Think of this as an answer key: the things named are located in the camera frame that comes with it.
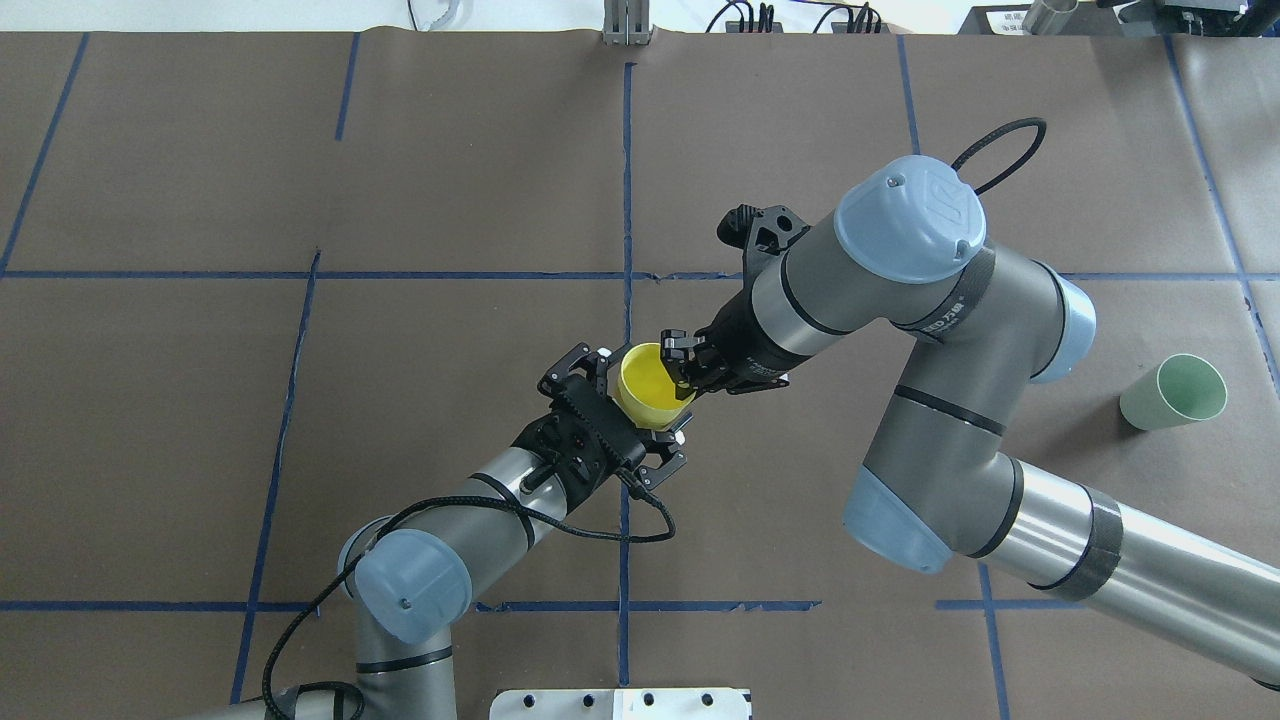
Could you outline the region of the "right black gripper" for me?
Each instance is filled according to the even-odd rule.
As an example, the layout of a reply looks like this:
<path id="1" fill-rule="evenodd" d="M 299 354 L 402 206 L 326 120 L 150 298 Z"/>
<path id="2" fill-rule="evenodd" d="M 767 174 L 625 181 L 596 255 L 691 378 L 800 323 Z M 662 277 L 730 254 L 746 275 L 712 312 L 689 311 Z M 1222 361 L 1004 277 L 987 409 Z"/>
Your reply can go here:
<path id="1" fill-rule="evenodd" d="M 767 336 L 753 311 L 750 292 L 741 290 L 696 333 L 663 329 L 660 361 L 672 373 L 676 398 L 692 401 L 718 391 L 741 395 L 768 389 L 799 366 L 801 357 Z"/>

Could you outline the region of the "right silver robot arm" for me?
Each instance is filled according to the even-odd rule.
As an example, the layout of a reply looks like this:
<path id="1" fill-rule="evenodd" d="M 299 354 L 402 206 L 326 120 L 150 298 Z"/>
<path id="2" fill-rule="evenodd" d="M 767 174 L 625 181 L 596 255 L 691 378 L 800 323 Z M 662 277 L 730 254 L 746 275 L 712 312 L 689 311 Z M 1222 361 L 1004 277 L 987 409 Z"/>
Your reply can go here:
<path id="1" fill-rule="evenodd" d="M 915 346 L 844 510 L 902 568 L 978 559 L 1277 688 L 1277 569 L 1005 455 L 1024 389 L 1064 378 L 1096 333 L 1091 299 L 991 243 L 950 164 L 888 163 L 814 225 L 783 208 L 724 215 L 744 286 L 699 331 L 663 331 L 682 395 L 778 389 L 836 342 L 890 322 Z"/>

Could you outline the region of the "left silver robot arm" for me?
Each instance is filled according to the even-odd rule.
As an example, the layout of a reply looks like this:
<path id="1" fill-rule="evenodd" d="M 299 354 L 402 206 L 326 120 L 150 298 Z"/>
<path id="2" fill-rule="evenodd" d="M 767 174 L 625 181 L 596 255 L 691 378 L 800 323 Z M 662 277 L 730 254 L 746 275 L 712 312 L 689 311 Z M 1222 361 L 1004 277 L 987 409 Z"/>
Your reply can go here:
<path id="1" fill-rule="evenodd" d="M 634 356 L 572 347 L 539 380 L 550 401 L 492 461 L 452 495 L 420 500 L 370 521 L 340 552 L 335 578 L 273 646 L 256 698 L 210 719 L 454 719 L 452 626 L 477 597 L 553 532 L 636 544 L 637 536 L 571 527 L 567 518 L 609 479 L 654 509 L 653 488 L 685 462 L 668 427 L 639 425 L 614 401 L 611 372 Z M 357 652 L 351 682 L 279 689 L 287 643 L 334 594 L 355 603 Z"/>

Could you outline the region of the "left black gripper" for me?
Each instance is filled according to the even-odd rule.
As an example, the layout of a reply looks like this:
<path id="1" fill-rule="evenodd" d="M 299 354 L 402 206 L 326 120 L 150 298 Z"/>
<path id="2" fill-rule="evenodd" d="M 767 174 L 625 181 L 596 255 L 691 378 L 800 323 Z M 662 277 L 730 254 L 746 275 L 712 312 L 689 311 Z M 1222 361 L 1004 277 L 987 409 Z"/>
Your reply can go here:
<path id="1" fill-rule="evenodd" d="M 611 400 L 608 372 L 613 351 L 575 345 L 538 382 L 550 411 L 517 436 L 516 448 L 534 454 L 538 465 L 520 482 L 524 493 L 557 479 L 568 501 L 585 501 L 609 477 L 650 493 L 687 462 L 681 430 L 637 429 Z M 572 375 L 590 386 L 567 386 Z"/>

